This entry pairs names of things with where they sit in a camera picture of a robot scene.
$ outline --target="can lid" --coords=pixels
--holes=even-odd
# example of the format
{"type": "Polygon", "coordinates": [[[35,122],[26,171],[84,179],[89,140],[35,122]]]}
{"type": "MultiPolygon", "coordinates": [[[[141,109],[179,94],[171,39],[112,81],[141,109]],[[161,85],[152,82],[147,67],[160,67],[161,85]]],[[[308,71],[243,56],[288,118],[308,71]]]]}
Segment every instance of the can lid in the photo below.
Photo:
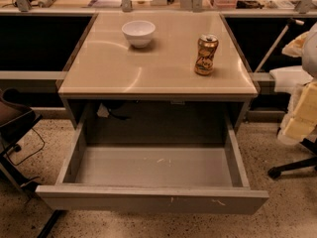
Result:
{"type": "Polygon", "coordinates": [[[218,40],[218,38],[215,35],[201,35],[200,39],[204,42],[216,42],[218,40]]]}

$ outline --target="chair leg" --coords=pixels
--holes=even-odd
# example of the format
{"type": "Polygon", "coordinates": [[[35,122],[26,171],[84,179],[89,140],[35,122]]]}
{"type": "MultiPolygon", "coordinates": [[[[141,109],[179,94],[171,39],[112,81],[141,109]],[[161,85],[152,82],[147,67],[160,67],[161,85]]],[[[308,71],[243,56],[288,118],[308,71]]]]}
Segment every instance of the chair leg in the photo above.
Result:
{"type": "Polygon", "coordinates": [[[279,178],[281,173],[284,171],[292,171],[292,170],[297,170],[297,169],[306,168],[306,167],[313,167],[313,166],[317,166],[317,157],[313,157],[313,158],[295,162],[295,163],[286,164],[279,167],[273,167],[267,172],[267,174],[272,179],[277,179],[279,178]]]}

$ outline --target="black cable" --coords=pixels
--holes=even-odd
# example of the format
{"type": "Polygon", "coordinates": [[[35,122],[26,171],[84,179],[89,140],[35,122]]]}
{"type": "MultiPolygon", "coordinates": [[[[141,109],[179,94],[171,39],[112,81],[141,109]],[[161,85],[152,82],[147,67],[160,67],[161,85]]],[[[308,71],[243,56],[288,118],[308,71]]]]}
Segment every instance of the black cable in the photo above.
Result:
{"type": "Polygon", "coordinates": [[[23,163],[25,160],[27,160],[29,157],[31,157],[31,156],[37,154],[39,151],[41,151],[41,150],[44,148],[46,142],[44,141],[44,139],[41,137],[41,135],[40,135],[35,129],[32,128],[32,130],[33,130],[33,131],[39,136],[39,138],[41,139],[41,141],[42,141],[42,143],[43,143],[42,146],[41,146],[38,150],[36,150],[35,152],[33,152],[32,154],[30,154],[28,157],[26,157],[25,159],[23,159],[22,161],[20,161],[20,162],[17,163],[17,164],[15,164],[15,163],[12,162],[12,160],[10,159],[10,157],[9,157],[9,155],[8,155],[8,152],[6,152],[6,156],[7,156],[7,158],[8,158],[8,161],[9,161],[13,166],[18,166],[18,165],[20,165],[20,164],[23,163]]]}

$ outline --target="office chair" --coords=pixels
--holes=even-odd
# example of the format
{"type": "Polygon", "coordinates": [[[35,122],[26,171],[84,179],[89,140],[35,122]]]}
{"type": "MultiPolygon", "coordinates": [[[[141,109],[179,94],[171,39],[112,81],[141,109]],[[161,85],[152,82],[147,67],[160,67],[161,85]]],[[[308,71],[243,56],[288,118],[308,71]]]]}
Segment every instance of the office chair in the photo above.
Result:
{"type": "Polygon", "coordinates": [[[32,178],[25,178],[8,158],[9,152],[21,150],[19,140],[43,118],[41,114],[21,103],[18,90],[0,90],[0,173],[20,192],[34,192],[38,184],[32,178]]]}

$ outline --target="concrete floor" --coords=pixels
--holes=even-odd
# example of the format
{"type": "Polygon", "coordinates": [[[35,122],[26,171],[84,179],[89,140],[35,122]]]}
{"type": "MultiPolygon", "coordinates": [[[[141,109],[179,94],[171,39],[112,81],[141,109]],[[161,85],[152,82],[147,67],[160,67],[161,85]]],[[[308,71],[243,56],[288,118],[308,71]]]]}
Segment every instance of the concrete floor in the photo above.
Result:
{"type": "MultiPolygon", "coordinates": [[[[44,149],[18,166],[26,177],[54,184],[73,129],[68,120],[43,119],[35,127],[44,149]]],[[[278,180],[266,174],[273,166],[309,158],[301,145],[276,140],[276,123],[242,124],[237,138],[252,189],[263,189],[269,200],[254,215],[132,214],[109,211],[64,213],[49,237],[316,237],[317,174],[312,168],[285,173],[278,180]]],[[[34,132],[13,154],[18,162],[41,146],[34,132]]],[[[37,237],[53,211],[39,198],[26,201],[10,183],[0,179],[0,237],[37,237]]]]}

